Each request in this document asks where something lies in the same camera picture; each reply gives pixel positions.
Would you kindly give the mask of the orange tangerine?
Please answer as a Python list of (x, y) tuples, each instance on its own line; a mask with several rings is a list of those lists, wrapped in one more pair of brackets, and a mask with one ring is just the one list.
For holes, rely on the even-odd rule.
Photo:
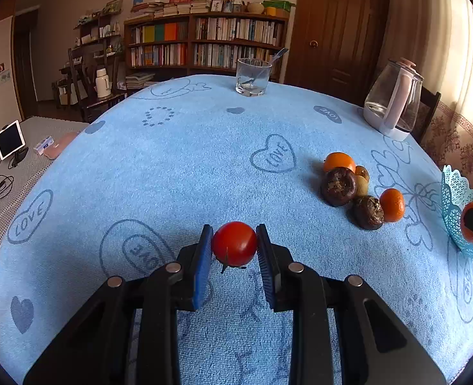
[(352, 172), (356, 171), (356, 163), (354, 159), (343, 152), (332, 152), (325, 158), (322, 170), (324, 173), (330, 172), (335, 168), (346, 168)]
[(393, 188), (387, 189), (381, 194), (379, 200), (383, 208), (385, 222), (396, 223), (403, 218), (405, 201), (401, 191)]

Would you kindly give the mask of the dark passion fruit small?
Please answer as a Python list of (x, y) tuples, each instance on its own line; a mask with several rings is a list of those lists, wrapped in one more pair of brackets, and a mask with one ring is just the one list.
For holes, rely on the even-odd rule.
[(383, 226), (383, 207), (374, 196), (358, 196), (353, 202), (352, 213), (361, 228), (377, 230)]

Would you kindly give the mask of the small greenish kiwi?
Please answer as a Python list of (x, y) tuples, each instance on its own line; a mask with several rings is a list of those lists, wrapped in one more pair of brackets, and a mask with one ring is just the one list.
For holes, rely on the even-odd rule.
[(362, 175), (356, 175), (356, 196), (368, 196), (368, 180)]

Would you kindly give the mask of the small brown kiwi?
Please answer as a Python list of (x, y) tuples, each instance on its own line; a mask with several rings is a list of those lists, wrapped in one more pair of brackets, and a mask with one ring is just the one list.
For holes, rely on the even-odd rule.
[(355, 173), (356, 175), (363, 177), (367, 182), (369, 181), (369, 173), (365, 167), (357, 165)]

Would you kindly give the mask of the dark passion fruit large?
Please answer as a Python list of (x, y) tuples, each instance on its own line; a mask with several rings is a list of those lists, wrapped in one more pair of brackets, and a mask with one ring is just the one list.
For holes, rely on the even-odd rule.
[(324, 200), (333, 207), (347, 204), (357, 194), (356, 174), (345, 167), (332, 169), (322, 180), (321, 194)]

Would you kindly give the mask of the red tomato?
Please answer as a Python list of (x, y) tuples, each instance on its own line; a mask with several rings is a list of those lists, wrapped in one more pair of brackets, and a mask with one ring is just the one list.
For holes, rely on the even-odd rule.
[(255, 256), (256, 232), (246, 223), (226, 223), (215, 232), (211, 247), (215, 258), (223, 265), (244, 267)]

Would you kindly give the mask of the light blue lattice fruit basket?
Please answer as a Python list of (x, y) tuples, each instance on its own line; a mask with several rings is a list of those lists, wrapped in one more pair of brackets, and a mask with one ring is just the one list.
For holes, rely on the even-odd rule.
[(461, 212), (473, 202), (473, 189), (469, 181), (458, 169), (444, 165), (441, 181), (442, 216), (446, 230), (461, 252), (473, 259), (473, 243), (461, 233)]

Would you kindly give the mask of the dark wooden chair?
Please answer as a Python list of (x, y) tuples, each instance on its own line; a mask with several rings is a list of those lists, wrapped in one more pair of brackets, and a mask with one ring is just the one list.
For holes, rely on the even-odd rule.
[(429, 124), (431, 123), (438, 104), (441, 100), (441, 93), (432, 93), (425, 87), (422, 87), (421, 100), (417, 113), (416, 123), (411, 131), (411, 136), (418, 144), (422, 143), (422, 139), (426, 134)]

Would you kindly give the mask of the blue heart-print tablecloth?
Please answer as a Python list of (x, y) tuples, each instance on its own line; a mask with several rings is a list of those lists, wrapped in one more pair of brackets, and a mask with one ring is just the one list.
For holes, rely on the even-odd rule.
[[(343, 152), (370, 193), (400, 190), (401, 221), (364, 230), (319, 194)], [(80, 133), (14, 213), (0, 247), (0, 363), (22, 381), (110, 276), (147, 276), (202, 227), (264, 224), (322, 276), (362, 276), (448, 380), (473, 355), (473, 261), (449, 238), (441, 172), (412, 138), (371, 128), (353, 104), (270, 84), (245, 98), (232, 77), (145, 89)]]

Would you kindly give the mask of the patterned beige curtain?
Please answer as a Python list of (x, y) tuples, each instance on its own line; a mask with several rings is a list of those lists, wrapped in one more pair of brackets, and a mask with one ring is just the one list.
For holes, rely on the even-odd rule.
[(441, 95), (422, 148), (473, 189), (473, 4), (470, 0), (390, 0), (378, 66), (401, 57), (424, 87)]

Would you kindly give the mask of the brown wooden door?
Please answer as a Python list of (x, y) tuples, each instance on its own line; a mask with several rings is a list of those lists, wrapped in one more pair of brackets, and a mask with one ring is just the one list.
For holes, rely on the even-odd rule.
[(363, 105), (388, 13), (389, 0), (296, 0), (284, 82)]

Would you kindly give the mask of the white thermos bottle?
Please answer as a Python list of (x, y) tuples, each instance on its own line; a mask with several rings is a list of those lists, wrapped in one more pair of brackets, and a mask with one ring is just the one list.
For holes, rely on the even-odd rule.
[(96, 71), (96, 93), (100, 99), (111, 96), (111, 84), (108, 78), (108, 72), (105, 68)]

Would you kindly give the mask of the clear drinking glass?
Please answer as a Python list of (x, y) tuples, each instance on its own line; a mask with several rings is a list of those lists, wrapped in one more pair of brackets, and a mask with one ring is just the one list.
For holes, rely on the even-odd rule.
[(268, 86), (271, 63), (257, 58), (239, 58), (236, 65), (235, 90), (245, 97), (262, 96)]

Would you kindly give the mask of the small dark side shelf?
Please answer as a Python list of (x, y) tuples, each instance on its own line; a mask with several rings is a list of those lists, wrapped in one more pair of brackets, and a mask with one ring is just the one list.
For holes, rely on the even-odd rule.
[(53, 92), (59, 106), (71, 107), (80, 98), (96, 94), (96, 71), (105, 69), (112, 93), (117, 92), (118, 69), (123, 46), (122, 30), (116, 19), (122, 13), (114, 6), (91, 11), (80, 17), (74, 31), (75, 43), (60, 69), (62, 78), (54, 83)]

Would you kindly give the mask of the metal spoon in glass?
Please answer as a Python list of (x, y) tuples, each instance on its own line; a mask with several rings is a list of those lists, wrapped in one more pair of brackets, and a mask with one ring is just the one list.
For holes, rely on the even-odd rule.
[(265, 75), (269, 75), (275, 63), (281, 59), (287, 52), (288, 48), (281, 48), (269, 61), (258, 61), (250, 59), (246, 65), (249, 67), (248, 79), (241, 81), (241, 84), (254, 84), (256, 80), (261, 79)]

